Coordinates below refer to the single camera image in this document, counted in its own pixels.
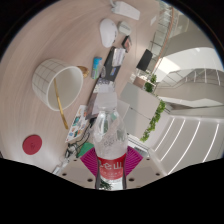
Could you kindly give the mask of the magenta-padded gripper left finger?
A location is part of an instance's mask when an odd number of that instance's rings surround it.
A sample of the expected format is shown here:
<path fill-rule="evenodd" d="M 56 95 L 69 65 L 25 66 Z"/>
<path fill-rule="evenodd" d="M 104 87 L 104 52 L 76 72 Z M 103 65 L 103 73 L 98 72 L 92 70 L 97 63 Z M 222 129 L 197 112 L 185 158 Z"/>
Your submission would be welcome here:
<path fill-rule="evenodd" d="M 61 177 L 81 187 L 94 189 L 98 175 L 98 160 L 94 149 L 79 158 L 71 156 L 62 169 Z"/>

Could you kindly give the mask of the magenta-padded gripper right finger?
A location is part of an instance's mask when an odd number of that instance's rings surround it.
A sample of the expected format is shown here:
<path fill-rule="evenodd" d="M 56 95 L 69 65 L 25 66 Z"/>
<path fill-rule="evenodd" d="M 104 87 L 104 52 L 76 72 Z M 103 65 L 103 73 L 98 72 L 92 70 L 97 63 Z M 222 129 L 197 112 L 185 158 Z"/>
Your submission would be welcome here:
<path fill-rule="evenodd" d="M 128 147 L 125 159 L 125 188 L 143 187 L 165 176 L 164 171 L 150 156 L 143 156 L 132 147 Z"/>

